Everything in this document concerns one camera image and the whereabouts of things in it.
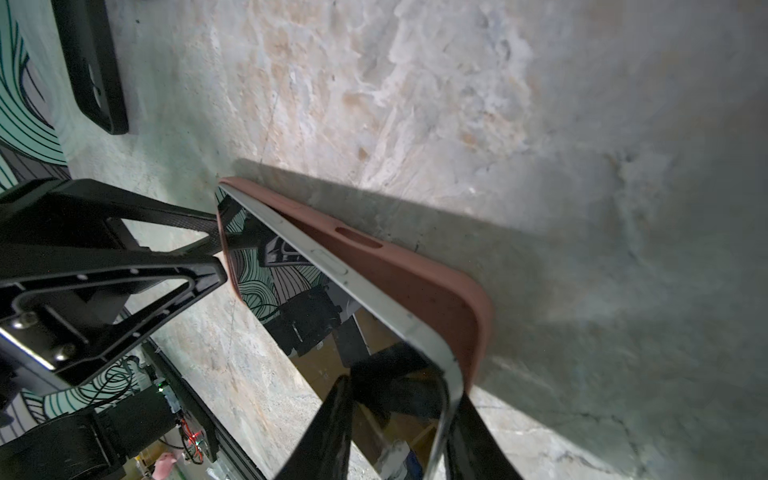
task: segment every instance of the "brown phone case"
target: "brown phone case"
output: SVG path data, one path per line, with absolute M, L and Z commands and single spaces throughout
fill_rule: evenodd
M 227 177 L 219 183 L 235 187 L 273 208 L 430 325 L 456 355 L 464 376 L 464 388 L 469 391 L 485 355 L 493 317 L 491 300 L 473 279 L 410 250 L 354 230 L 250 180 Z M 223 235 L 221 240 L 226 251 Z

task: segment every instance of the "smartphone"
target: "smartphone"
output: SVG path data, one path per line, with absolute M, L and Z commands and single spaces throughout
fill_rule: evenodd
M 431 478 L 464 390 L 445 340 L 267 205 L 230 185 L 220 185 L 217 201 L 237 292 L 322 400 L 339 376 L 377 353 L 418 354 L 405 377 L 439 399 L 439 412 L 357 403 L 352 439 L 384 480 Z

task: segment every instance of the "phone screen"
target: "phone screen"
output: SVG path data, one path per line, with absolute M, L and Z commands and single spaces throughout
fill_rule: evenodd
M 282 238 L 221 188 L 217 200 L 231 280 L 255 318 L 321 399 L 355 364 L 407 344 L 353 293 L 299 253 L 290 239 Z M 347 289 L 354 292 L 354 285 Z M 424 478 L 430 459 L 438 458 L 432 448 L 448 400 L 442 372 L 428 358 L 421 359 L 405 377 L 434 389 L 422 392 L 426 395 L 413 394 L 417 401 L 423 396 L 442 398 L 437 415 L 356 403 L 353 441 L 386 480 Z

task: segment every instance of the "side button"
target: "side button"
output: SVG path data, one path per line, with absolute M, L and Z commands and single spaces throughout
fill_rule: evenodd
M 324 266 L 328 270 L 339 275 L 346 275 L 347 272 L 349 272 L 345 266 L 335 258 L 332 258 L 328 253 L 318 249 L 311 250 L 311 253 L 313 260 L 320 266 Z

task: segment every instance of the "phone frame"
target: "phone frame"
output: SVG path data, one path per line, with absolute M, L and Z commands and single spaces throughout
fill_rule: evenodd
M 219 187 L 442 371 L 447 402 L 438 421 L 435 441 L 432 443 L 429 463 L 424 474 L 425 479 L 432 478 L 443 453 L 449 427 L 464 393 L 462 371 L 448 343 L 432 327 L 410 313 L 275 210 L 231 185 L 220 184 Z M 226 238 L 222 238 L 222 242 L 226 253 Z

